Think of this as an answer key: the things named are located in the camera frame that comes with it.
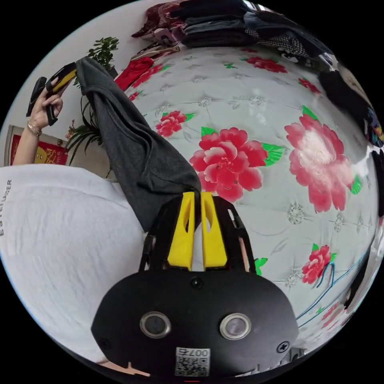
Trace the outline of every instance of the yellow plastic part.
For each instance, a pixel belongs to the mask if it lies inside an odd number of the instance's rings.
[[[76,73],[77,73],[77,70],[74,69],[72,72],[68,73],[68,75],[64,76],[63,79],[61,81],[59,81],[58,84],[56,84],[53,87],[53,93],[58,92],[62,88],[63,85],[67,84],[69,81],[71,81],[73,78],[75,78]]]
[[[193,245],[195,237],[195,193],[183,193],[180,213],[168,254],[171,267],[192,270]]]
[[[204,269],[225,267],[228,258],[210,192],[201,193],[201,223]]]

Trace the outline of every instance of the hand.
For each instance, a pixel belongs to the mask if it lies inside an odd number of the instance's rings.
[[[52,81],[52,85],[55,85],[58,81],[58,78],[54,79]],[[68,87],[69,83],[57,94],[46,98],[48,94],[47,88],[44,88],[44,90],[41,92],[40,96],[36,100],[36,103],[32,109],[31,116],[29,118],[30,123],[35,126],[38,130],[42,130],[46,126],[48,126],[48,116],[46,113],[46,106],[51,104],[53,106],[53,111],[55,117],[57,117],[63,108],[63,100],[61,99],[61,96],[63,92]]]

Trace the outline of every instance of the bracelet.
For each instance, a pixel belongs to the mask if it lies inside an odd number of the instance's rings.
[[[36,127],[36,125],[31,124],[31,122],[28,120],[27,122],[28,129],[37,137],[41,136],[41,131]]]

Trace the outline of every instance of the green plant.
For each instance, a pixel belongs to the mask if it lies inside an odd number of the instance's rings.
[[[97,125],[97,119],[94,111],[92,110],[90,103],[87,102],[83,106],[83,97],[81,97],[80,101],[80,107],[81,107],[81,115],[83,119],[83,125],[78,126],[77,128],[74,128],[72,131],[72,136],[68,140],[66,144],[66,149],[70,151],[74,148],[71,160],[69,162],[69,165],[72,164],[72,161],[76,155],[77,150],[79,149],[80,145],[87,140],[85,147],[84,147],[84,153],[86,154],[88,146],[93,143],[97,142],[98,145],[103,144],[103,139],[101,137],[100,129]]]
[[[93,48],[88,51],[87,56],[98,62],[106,71],[112,68],[113,51],[117,50],[119,39],[116,37],[102,37],[96,40]],[[80,87],[79,81],[76,77],[74,85]]]

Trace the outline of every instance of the person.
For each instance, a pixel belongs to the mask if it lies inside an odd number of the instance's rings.
[[[62,94],[38,97],[12,166],[0,168],[0,256],[20,301],[61,345],[111,369],[90,327],[106,292],[137,272],[144,232],[118,184],[82,168],[34,164],[45,108],[59,116]]]

